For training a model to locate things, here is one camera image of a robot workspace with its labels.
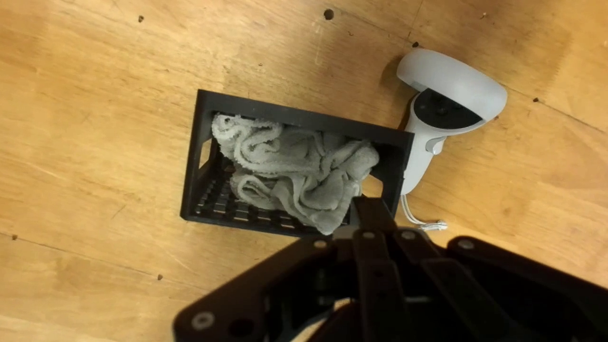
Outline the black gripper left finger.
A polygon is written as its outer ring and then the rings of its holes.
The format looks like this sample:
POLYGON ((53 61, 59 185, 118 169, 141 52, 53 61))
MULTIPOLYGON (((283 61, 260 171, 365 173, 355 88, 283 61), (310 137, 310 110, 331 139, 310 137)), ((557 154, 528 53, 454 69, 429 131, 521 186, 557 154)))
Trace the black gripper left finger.
POLYGON ((390 253, 397 232, 393 217, 378 198, 357 198, 353 207, 359 219, 353 257, 363 340, 414 342, 416 333, 410 325, 399 266, 390 253))

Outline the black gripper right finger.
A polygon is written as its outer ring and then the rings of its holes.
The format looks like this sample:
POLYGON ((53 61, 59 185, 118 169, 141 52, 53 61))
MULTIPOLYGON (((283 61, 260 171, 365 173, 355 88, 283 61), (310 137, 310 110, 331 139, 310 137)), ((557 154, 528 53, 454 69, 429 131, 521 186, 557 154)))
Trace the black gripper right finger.
POLYGON ((437 342, 526 342, 532 333, 515 323, 471 272, 416 230, 395 238, 405 274, 405 302, 414 331, 437 342))

